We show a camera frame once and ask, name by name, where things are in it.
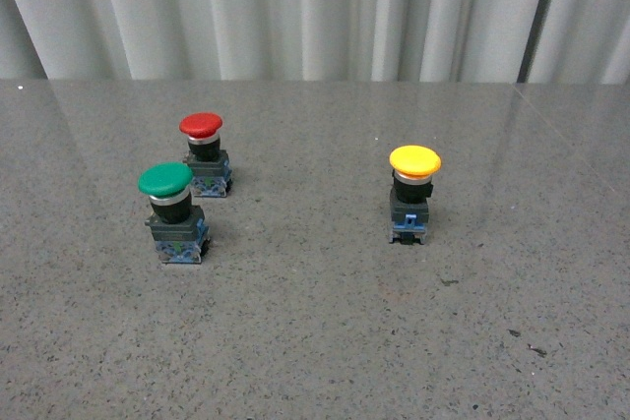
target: yellow button cap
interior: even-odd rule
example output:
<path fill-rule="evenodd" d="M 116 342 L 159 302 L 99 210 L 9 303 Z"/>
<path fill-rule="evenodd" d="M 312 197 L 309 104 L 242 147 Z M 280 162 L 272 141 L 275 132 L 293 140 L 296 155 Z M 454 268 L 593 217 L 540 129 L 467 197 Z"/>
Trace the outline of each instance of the yellow button cap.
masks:
<path fill-rule="evenodd" d="M 434 150 L 418 145 L 407 145 L 392 151 L 390 164 L 401 174 L 421 179 L 437 172 L 442 166 L 442 160 Z"/>

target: granite surface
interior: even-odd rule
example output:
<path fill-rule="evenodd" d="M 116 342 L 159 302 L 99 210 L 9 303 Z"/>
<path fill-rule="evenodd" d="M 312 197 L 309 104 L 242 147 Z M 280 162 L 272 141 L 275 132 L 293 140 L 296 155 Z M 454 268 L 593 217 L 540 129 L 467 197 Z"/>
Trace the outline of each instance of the granite surface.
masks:
<path fill-rule="evenodd" d="M 213 246 L 140 173 L 223 117 Z M 630 88 L 0 82 L 0 418 L 630 418 Z M 390 151 L 443 160 L 390 245 Z"/>

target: red button cap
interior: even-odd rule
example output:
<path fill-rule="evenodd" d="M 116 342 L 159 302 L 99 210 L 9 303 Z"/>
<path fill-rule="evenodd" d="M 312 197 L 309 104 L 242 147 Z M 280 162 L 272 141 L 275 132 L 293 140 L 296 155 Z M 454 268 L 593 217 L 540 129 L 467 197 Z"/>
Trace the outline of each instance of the red button cap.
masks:
<path fill-rule="evenodd" d="M 215 134 L 222 124 L 216 113 L 193 113 L 179 122 L 179 130 L 189 137 L 203 139 Z"/>

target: green button cap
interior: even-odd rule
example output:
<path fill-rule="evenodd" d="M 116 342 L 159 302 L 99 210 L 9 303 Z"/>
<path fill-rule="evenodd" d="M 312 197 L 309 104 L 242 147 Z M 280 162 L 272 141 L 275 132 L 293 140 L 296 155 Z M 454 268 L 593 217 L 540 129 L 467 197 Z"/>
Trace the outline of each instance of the green button cap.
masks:
<path fill-rule="evenodd" d="M 178 194 L 193 179 L 193 171 L 181 162 L 163 162 L 143 172 L 138 189 L 159 199 Z"/>

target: white curtain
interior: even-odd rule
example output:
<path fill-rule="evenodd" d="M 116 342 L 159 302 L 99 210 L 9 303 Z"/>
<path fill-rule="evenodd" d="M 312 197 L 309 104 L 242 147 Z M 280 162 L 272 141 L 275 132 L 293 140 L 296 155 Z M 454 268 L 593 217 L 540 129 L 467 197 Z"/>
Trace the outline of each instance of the white curtain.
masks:
<path fill-rule="evenodd" d="M 0 77 L 517 81 L 540 0 L 0 0 Z M 550 0 L 529 81 L 623 84 L 630 0 Z"/>

